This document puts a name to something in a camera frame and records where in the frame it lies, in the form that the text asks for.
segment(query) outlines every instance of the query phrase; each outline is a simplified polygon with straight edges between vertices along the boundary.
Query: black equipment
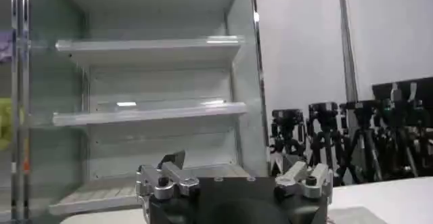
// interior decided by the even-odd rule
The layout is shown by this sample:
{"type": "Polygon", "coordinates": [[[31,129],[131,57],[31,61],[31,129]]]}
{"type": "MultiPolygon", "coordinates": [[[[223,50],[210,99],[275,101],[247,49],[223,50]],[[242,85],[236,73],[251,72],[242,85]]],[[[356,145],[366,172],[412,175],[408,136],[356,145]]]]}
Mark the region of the black equipment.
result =
{"type": "Polygon", "coordinates": [[[341,133],[337,126],[338,106],[337,103],[327,102],[309,105],[309,119],[307,120],[307,133],[312,139],[311,149],[313,155],[310,159],[310,166],[321,162],[320,150],[325,148],[326,163],[330,169],[334,169],[332,158],[332,146],[336,148],[337,162],[342,159],[343,149],[341,144],[341,133]],[[314,131],[314,121],[318,120],[321,131],[317,134],[314,131]]]}
{"type": "Polygon", "coordinates": [[[417,168],[420,170],[421,175],[431,176],[433,175],[433,156],[430,150],[433,148],[433,143],[430,141],[427,132],[427,127],[430,126],[430,114],[424,108],[422,100],[415,100],[413,102],[412,107],[409,109],[408,122],[415,123],[415,137],[413,140],[417,141],[415,145],[417,168]]]}
{"type": "Polygon", "coordinates": [[[328,167],[297,162],[277,177],[197,178],[174,165],[141,165],[137,197],[148,224],[326,224],[328,167]]]}
{"type": "Polygon", "coordinates": [[[348,102],[346,104],[340,104],[342,128],[344,132],[344,149],[345,156],[344,162],[340,165],[337,170],[338,181],[336,185],[340,185],[343,181],[343,176],[347,169],[349,169],[352,179],[355,183],[360,183],[357,177],[356,166],[352,164],[352,155],[355,148],[359,145],[363,151],[365,157],[365,178],[368,182],[382,181],[382,168],[378,159],[378,151],[376,150],[375,144],[375,132],[371,128],[371,119],[377,112],[377,108],[380,105],[379,102],[374,100],[359,101],[359,102],[348,102]],[[359,128],[355,131],[353,140],[348,138],[348,126],[347,126],[347,113],[349,110],[353,110],[357,124],[359,128]]]}
{"type": "Polygon", "coordinates": [[[282,168],[279,168],[276,163],[272,164],[271,175],[277,176],[285,173],[296,161],[305,160],[305,125],[304,116],[299,109],[274,110],[272,116],[271,138],[274,139],[274,144],[270,145],[271,154],[281,154],[283,160],[282,168]],[[295,127],[298,140],[294,139],[295,127]]]}

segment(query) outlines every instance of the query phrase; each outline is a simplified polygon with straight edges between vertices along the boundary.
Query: bottom shelf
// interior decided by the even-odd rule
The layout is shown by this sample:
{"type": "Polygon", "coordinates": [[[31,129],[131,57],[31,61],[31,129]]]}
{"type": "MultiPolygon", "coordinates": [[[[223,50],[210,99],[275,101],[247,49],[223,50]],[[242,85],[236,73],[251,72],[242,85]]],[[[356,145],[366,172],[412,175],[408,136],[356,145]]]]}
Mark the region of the bottom shelf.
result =
{"type": "Polygon", "coordinates": [[[6,223],[11,219],[11,190],[0,189],[0,223],[6,223]]]}
{"type": "MultiPolygon", "coordinates": [[[[249,177],[240,166],[232,164],[191,168],[196,177],[249,177]]],[[[135,178],[110,178],[91,181],[51,205],[52,215],[73,214],[107,208],[139,206],[135,195],[135,178]]]]}

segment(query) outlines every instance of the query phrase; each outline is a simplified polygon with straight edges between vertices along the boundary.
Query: tripod leg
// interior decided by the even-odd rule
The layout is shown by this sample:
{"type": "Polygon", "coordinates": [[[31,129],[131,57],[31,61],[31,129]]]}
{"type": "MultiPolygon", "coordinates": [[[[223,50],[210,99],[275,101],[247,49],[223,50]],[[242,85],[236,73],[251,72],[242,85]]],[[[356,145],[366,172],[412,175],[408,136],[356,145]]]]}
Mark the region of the tripod leg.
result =
{"type": "Polygon", "coordinates": [[[368,143],[369,150],[367,152],[371,152],[371,156],[373,158],[373,167],[376,172],[376,176],[378,177],[378,181],[383,181],[382,177],[382,169],[380,168],[379,160],[378,160],[378,151],[376,150],[373,142],[373,130],[368,129],[365,131],[365,141],[368,143]]]}
{"type": "Polygon", "coordinates": [[[320,163],[320,133],[314,137],[313,143],[311,144],[311,150],[313,151],[313,155],[311,156],[310,166],[315,166],[320,163]]]}
{"type": "Polygon", "coordinates": [[[418,177],[418,170],[417,170],[417,167],[415,165],[415,161],[412,157],[412,152],[411,152],[409,146],[407,145],[407,135],[406,135],[405,130],[399,129],[398,130],[398,137],[400,139],[399,143],[401,143],[403,145],[402,148],[405,149],[407,160],[409,162],[409,166],[411,167],[413,176],[418,177]]]}
{"type": "Polygon", "coordinates": [[[334,144],[335,144],[335,147],[336,147],[336,158],[337,158],[337,164],[338,164],[339,166],[341,166],[341,165],[342,165],[343,147],[342,147],[342,144],[341,144],[342,137],[341,137],[341,135],[339,134],[339,132],[336,131],[336,132],[332,135],[332,140],[334,141],[334,144]]]}
{"type": "Polygon", "coordinates": [[[358,178],[357,170],[356,170],[355,166],[354,166],[353,164],[350,164],[350,165],[348,166],[348,169],[349,169],[350,174],[352,175],[352,180],[353,180],[353,182],[354,182],[355,184],[360,184],[361,181],[360,181],[359,178],[358,178]]]}
{"type": "Polygon", "coordinates": [[[332,162],[331,133],[325,131],[323,134],[325,139],[326,163],[331,170],[334,170],[334,164],[332,162]]]}
{"type": "MultiPolygon", "coordinates": [[[[336,185],[340,185],[341,184],[341,182],[343,181],[343,177],[344,177],[344,174],[346,173],[347,168],[350,169],[350,167],[352,166],[352,164],[351,164],[351,162],[352,162],[352,155],[353,155],[353,152],[354,152],[356,146],[358,145],[358,138],[359,138],[359,130],[357,130],[355,132],[355,135],[353,137],[352,143],[350,143],[350,139],[348,138],[346,140],[345,144],[344,144],[346,153],[345,153],[345,157],[344,157],[343,163],[341,164],[341,167],[338,168],[338,170],[337,170],[338,181],[336,180],[336,185]]],[[[352,174],[352,177],[353,177],[353,175],[356,176],[355,170],[354,170],[354,173],[352,173],[352,172],[350,172],[350,173],[352,174]]]]}

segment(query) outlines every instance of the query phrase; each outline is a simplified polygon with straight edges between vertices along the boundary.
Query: white table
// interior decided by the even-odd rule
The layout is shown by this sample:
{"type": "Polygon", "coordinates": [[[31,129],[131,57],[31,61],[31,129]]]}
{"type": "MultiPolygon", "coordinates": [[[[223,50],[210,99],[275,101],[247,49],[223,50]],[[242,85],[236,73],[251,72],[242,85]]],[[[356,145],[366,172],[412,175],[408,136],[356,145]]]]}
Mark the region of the white table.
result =
{"type": "MultiPolygon", "coordinates": [[[[387,224],[433,223],[433,177],[334,189],[331,209],[363,206],[387,224]]],[[[76,215],[62,224],[145,223],[141,209],[76,215]]]]}

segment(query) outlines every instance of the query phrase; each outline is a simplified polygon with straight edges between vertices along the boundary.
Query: camera tripod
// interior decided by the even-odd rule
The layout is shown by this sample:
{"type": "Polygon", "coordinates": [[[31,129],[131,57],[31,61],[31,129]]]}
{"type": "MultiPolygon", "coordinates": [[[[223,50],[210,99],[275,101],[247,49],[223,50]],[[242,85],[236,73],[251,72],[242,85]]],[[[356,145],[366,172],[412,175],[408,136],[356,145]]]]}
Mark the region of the camera tripod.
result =
{"type": "Polygon", "coordinates": [[[332,157],[332,146],[336,149],[336,159],[339,164],[342,161],[341,135],[337,127],[337,103],[327,102],[309,105],[309,119],[307,120],[307,133],[312,138],[311,149],[313,155],[309,161],[309,166],[315,166],[321,162],[320,151],[325,148],[326,164],[334,169],[334,159],[332,157]],[[314,131],[314,121],[318,120],[321,131],[317,134],[314,131]]]}
{"type": "Polygon", "coordinates": [[[349,169],[352,179],[355,183],[359,183],[359,179],[356,174],[356,167],[352,164],[352,156],[355,148],[360,145],[363,150],[363,155],[365,157],[365,177],[368,182],[382,181],[382,169],[378,160],[378,151],[375,148],[375,135],[374,130],[370,125],[371,117],[374,115],[378,103],[373,100],[361,101],[361,102],[348,102],[346,104],[341,104],[341,115],[342,115],[342,127],[344,133],[348,137],[348,127],[346,122],[346,116],[348,110],[354,110],[355,116],[357,118],[357,123],[359,129],[355,131],[353,140],[346,138],[344,142],[345,158],[344,162],[341,164],[340,168],[337,170],[338,181],[336,185],[341,185],[343,181],[343,176],[347,169],[349,169]]]}
{"type": "Polygon", "coordinates": [[[386,161],[384,161],[387,173],[392,178],[406,177],[411,172],[418,177],[418,169],[413,158],[415,147],[410,142],[409,132],[406,128],[408,112],[411,104],[398,100],[386,100],[380,109],[380,117],[388,126],[390,145],[387,146],[386,161]]]}
{"type": "Polygon", "coordinates": [[[275,161],[271,174],[277,176],[284,174],[296,161],[305,160],[305,125],[302,111],[298,109],[274,110],[272,116],[271,137],[275,143],[269,147],[272,148],[271,154],[279,156],[281,164],[275,161]],[[298,140],[293,136],[295,127],[298,129],[298,140]]]}

